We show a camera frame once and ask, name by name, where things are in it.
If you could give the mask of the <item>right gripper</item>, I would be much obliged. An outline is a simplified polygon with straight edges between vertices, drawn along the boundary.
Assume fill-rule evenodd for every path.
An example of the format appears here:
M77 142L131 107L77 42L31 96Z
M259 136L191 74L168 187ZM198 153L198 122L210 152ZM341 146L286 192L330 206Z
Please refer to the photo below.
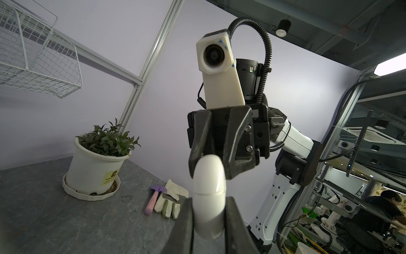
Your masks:
M221 157L226 179L232 180L253 169L256 158L267 159L285 146L285 138L277 141L285 115L264 103L190 112L188 124L191 178L202 154Z

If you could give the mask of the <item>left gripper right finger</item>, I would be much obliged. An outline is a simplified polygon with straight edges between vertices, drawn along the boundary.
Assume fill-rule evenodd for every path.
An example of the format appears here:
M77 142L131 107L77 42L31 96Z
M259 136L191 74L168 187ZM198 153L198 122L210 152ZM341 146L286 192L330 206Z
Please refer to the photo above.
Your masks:
M233 197L226 198L224 223L227 254L259 254Z

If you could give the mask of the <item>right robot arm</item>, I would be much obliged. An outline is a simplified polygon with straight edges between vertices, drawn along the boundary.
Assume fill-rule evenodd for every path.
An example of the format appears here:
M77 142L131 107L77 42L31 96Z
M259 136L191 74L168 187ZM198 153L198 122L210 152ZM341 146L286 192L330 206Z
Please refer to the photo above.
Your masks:
M264 63L237 59L231 40L242 25L261 37ZM237 18L227 29L204 35L196 44L203 75L199 111L188 114L188 160L193 180L189 200L194 230L203 238L226 238L230 254L255 254L259 246L279 244L286 217L304 187L315 177L323 145L293 127L287 116L267 104L264 89L271 72L272 44L252 18ZM246 225L226 182L254 169L278 152L270 193Z

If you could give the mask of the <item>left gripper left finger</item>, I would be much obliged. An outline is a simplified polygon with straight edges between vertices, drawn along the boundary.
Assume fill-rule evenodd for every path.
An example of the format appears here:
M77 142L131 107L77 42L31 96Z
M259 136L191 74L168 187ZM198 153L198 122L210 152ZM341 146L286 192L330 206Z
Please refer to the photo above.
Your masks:
M162 254L192 254L194 224L192 198L184 201Z

